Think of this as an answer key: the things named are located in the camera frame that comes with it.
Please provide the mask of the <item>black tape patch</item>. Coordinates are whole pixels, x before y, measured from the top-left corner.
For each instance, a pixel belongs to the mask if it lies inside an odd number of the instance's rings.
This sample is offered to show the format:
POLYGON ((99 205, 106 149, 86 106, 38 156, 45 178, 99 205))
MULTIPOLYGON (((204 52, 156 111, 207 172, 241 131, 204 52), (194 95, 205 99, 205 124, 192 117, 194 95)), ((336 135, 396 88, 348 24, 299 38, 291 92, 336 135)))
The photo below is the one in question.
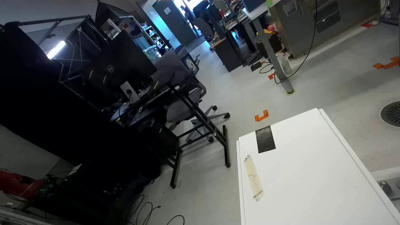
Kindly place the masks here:
POLYGON ((258 153, 276 149, 271 126, 263 127, 255 131, 258 153))

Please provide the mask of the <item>round floor vent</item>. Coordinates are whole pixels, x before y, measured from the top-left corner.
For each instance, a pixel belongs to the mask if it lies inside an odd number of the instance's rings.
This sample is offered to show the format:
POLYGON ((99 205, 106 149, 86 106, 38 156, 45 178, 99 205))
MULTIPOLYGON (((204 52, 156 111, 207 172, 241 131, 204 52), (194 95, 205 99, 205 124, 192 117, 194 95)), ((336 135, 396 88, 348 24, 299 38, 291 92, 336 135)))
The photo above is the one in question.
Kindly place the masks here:
POLYGON ((380 111, 381 119, 394 127, 400 127, 400 101, 387 104, 380 111))

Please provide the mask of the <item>shelf with items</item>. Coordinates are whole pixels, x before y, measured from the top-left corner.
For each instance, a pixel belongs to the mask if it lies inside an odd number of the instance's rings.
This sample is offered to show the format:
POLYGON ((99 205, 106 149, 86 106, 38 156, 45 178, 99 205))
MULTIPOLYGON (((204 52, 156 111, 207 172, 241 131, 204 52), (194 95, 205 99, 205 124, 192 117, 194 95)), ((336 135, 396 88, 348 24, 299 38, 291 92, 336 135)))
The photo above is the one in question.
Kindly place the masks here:
POLYGON ((157 31, 153 26, 144 23, 141 24, 141 30, 147 42, 151 46, 155 46, 161 55, 163 55, 165 52, 169 50, 173 50, 173 47, 170 45, 169 40, 162 38, 161 35, 157 33, 157 31))

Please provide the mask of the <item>clear spray bottle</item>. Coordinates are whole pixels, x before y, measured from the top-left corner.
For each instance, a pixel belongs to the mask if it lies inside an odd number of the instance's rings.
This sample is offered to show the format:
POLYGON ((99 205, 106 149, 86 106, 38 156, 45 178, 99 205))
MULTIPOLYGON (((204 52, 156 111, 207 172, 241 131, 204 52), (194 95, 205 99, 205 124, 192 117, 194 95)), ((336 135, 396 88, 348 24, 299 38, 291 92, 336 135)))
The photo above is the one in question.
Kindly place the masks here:
POLYGON ((293 70, 284 54, 281 56, 280 63, 281 63, 281 67, 286 75, 293 74, 293 70))

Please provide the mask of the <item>red machine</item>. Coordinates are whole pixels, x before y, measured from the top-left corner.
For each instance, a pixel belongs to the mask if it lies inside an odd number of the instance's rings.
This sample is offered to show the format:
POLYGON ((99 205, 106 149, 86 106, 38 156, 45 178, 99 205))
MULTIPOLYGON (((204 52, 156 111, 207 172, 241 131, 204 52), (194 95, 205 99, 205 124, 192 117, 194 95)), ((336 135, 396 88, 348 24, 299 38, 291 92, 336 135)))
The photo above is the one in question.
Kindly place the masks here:
POLYGON ((0 170, 0 191, 25 199, 33 198, 45 186, 43 179, 36 180, 24 175, 0 170))

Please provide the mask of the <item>dark office chair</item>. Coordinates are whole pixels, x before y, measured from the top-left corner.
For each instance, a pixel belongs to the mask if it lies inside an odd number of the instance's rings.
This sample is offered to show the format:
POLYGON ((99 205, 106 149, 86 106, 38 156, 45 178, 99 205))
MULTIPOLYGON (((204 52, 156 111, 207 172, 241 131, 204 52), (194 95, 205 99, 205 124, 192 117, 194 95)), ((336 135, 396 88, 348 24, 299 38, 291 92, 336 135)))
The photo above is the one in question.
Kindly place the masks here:
POLYGON ((201 31, 207 42, 210 43, 214 39, 214 31, 202 18, 196 18, 193 21, 193 25, 201 31))

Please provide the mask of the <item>grey height-adjustable desk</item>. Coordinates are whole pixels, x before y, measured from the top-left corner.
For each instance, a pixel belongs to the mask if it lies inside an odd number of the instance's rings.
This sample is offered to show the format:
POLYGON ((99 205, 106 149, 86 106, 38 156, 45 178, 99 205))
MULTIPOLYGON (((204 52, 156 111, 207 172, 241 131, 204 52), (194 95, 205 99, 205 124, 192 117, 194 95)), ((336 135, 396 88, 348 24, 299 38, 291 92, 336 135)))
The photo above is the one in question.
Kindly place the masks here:
POLYGON ((244 4, 244 13, 247 15, 250 22, 254 24, 256 31, 258 32, 258 37, 261 38, 262 44, 264 46, 264 50, 266 51, 269 60, 271 61, 274 69, 275 69, 275 76, 274 78, 278 78, 279 81, 277 84, 281 84, 287 94, 293 94, 294 89, 286 77, 284 70, 282 69, 276 54, 270 44, 270 34, 266 34, 259 18, 265 16, 268 13, 268 10, 278 3, 280 0, 242 0, 244 4))

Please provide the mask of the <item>orange floor tape marker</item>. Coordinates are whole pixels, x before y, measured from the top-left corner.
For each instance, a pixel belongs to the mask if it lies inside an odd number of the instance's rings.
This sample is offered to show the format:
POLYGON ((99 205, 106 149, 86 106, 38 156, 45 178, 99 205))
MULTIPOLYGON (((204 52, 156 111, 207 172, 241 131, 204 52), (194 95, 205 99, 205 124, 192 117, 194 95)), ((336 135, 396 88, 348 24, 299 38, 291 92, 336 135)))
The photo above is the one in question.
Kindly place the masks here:
POLYGON ((391 62, 388 64, 376 63, 373 65, 376 69, 389 69, 394 66, 400 66, 400 57, 392 57, 391 62))
POLYGON ((268 117, 269 117, 268 110, 264 110, 262 112, 262 115, 257 114, 257 115, 254 116, 254 119, 255 119, 256 122, 260 122, 260 121, 262 121, 262 120, 264 120, 264 119, 266 119, 268 117))

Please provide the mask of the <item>black curtain partition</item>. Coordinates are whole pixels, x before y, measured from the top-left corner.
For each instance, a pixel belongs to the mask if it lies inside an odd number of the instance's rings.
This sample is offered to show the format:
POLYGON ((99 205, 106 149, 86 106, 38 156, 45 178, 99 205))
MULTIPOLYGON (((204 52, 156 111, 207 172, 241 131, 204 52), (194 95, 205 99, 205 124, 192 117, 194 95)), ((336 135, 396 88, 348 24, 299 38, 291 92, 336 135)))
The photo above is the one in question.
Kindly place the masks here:
POLYGON ((61 82, 61 68, 19 22, 0 24, 0 124, 74 165, 121 157, 129 145, 101 113, 109 103, 82 78, 61 82))

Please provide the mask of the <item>black monitor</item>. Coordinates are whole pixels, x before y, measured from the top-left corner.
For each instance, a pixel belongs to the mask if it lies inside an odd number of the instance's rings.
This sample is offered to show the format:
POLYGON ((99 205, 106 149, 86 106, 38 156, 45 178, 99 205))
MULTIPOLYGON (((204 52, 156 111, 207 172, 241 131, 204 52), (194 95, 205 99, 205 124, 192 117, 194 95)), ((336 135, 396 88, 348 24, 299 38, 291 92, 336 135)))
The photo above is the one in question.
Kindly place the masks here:
POLYGON ((123 30, 93 58, 84 70, 84 78, 105 94, 111 94, 126 81, 141 86, 155 72, 154 64, 123 30))

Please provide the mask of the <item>black frame desk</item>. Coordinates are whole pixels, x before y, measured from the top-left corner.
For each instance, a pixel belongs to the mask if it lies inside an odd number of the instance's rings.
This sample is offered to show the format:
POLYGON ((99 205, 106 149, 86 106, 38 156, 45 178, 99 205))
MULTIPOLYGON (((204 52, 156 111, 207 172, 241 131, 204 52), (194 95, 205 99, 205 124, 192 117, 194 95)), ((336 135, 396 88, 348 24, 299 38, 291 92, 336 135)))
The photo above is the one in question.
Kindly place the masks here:
POLYGON ((224 119, 228 119, 230 118, 230 114, 223 113, 208 116, 199 107, 199 103, 201 102, 201 100, 199 99, 198 101, 193 101, 190 97, 191 94, 197 89, 203 90, 204 93, 206 92, 206 88, 194 76, 185 78, 183 81, 180 81, 175 85, 172 84, 172 79, 169 79, 164 83, 161 83, 160 81, 152 82, 152 84, 147 88, 147 91, 141 96, 139 100, 134 103, 121 105, 110 118, 111 122, 131 121, 131 123, 129 124, 129 126, 131 126, 141 120, 147 120, 148 117, 151 117, 151 114, 154 111, 157 111, 160 107, 165 106, 166 101, 181 101, 187 107, 190 115, 188 117, 185 117, 185 120, 195 117, 195 124, 192 129, 180 134, 179 136, 177 136, 177 138, 180 139, 186 135, 191 134, 194 131, 198 131, 198 129, 200 128, 204 129, 204 133, 200 134, 200 136, 195 139, 190 139, 186 144, 176 147, 176 155, 174 157, 170 157, 169 160, 167 160, 167 164, 173 169, 170 182, 171 188, 176 188, 176 181, 183 152, 182 149, 190 144, 193 144, 196 141, 199 141, 202 138, 215 138, 224 147, 225 166, 227 168, 231 167, 227 141, 227 128, 225 125, 223 125, 222 130, 220 130, 212 121, 212 119, 217 117, 224 117, 224 119), (149 101, 151 98, 154 98, 156 95, 160 94, 167 88, 171 88, 171 92, 167 96, 159 99, 157 102, 154 102, 147 108, 142 107, 144 104, 146 104, 147 101, 149 101))

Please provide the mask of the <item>grey metal cabinet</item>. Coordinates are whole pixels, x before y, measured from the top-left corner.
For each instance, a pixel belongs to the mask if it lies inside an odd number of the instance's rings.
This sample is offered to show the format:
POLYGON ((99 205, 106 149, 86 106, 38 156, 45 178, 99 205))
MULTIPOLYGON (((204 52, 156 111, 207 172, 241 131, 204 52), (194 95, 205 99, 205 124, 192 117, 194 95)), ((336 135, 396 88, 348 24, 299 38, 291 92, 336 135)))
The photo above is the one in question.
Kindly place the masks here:
POLYGON ((380 0, 279 0, 269 8, 286 50, 298 58, 375 17, 380 0))

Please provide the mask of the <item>black keyboard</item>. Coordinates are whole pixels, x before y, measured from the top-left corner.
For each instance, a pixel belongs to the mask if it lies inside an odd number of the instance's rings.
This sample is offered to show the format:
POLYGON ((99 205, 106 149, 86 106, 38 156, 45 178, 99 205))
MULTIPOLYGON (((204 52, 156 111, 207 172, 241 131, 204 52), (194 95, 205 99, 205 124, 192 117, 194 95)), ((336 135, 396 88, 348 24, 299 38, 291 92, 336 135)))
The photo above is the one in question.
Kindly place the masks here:
POLYGON ((147 108, 149 105, 151 105, 151 104, 157 102, 159 99, 162 99, 163 97, 167 96, 170 92, 171 92, 171 88, 167 88, 160 94, 156 95, 154 98, 151 98, 149 101, 147 101, 146 104, 144 104, 142 106, 142 108, 147 108))

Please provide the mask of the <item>black pedestal cabinet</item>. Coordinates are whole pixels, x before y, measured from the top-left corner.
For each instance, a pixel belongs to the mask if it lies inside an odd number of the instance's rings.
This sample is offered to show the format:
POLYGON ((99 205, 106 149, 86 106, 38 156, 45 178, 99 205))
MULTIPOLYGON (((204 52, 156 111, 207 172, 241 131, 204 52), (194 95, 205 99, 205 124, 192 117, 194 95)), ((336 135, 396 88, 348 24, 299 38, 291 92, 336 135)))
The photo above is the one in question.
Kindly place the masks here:
POLYGON ((242 60, 228 37, 218 40, 212 45, 222 64, 228 72, 242 66, 242 60))

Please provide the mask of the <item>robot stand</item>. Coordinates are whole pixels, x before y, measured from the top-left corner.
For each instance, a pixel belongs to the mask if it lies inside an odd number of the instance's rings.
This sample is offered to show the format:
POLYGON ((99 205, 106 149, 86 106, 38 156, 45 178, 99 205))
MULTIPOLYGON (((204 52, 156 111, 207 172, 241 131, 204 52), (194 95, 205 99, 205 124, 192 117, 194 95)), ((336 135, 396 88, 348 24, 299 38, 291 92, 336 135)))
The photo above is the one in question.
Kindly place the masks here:
POLYGON ((400 166, 374 171, 371 175, 400 212, 400 166))

